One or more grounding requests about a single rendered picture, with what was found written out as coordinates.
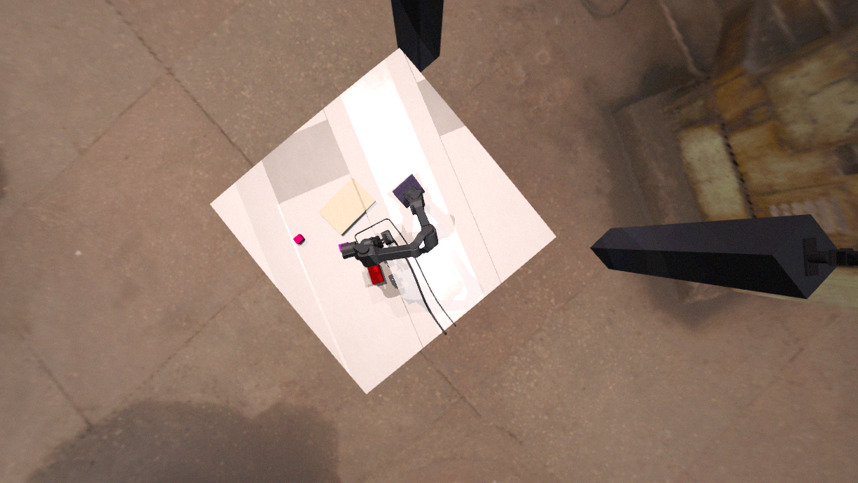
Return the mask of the red box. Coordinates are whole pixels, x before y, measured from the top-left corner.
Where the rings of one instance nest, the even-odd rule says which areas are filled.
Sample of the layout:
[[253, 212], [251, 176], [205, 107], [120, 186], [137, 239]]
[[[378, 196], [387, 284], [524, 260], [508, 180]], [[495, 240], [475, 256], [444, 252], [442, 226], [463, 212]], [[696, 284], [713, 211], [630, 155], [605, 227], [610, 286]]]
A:
[[372, 281], [372, 285], [377, 284], [377, 283], [381, 283], [384, 281], [384, 278], [382, 275], [382, 270], [380, 269], [379, 264], [377, 264], [376, 266], [373, 266], [373, 267], [368, 267], [367, 270], [369, 272], [370, 279]]

